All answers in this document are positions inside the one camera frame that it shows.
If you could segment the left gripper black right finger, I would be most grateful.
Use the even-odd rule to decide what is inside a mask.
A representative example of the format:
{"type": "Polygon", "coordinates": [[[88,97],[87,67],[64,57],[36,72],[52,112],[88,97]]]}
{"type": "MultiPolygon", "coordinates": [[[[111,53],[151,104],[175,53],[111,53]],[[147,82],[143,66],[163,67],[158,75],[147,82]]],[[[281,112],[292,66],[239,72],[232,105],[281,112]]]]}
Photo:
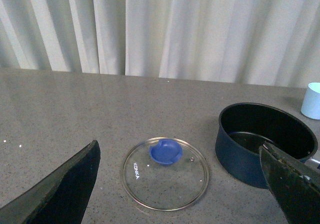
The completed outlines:
{"type": "Polygon", "coordinates": [[[270,192],[288,223],[319,223],[319,167],[308,165],[266,142],[260,165],[270,192]]]}

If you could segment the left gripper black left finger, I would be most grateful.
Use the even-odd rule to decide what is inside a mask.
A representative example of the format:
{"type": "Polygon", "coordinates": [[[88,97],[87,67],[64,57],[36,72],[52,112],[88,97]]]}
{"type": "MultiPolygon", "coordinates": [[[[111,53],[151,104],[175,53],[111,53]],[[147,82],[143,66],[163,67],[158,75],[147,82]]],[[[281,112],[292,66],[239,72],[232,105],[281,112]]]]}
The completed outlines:
{"type": "Polygon", "coordinates": [[[101,152],[94,140],[31,189],[1,208],[1,223],[81,223],[101,152]]]}

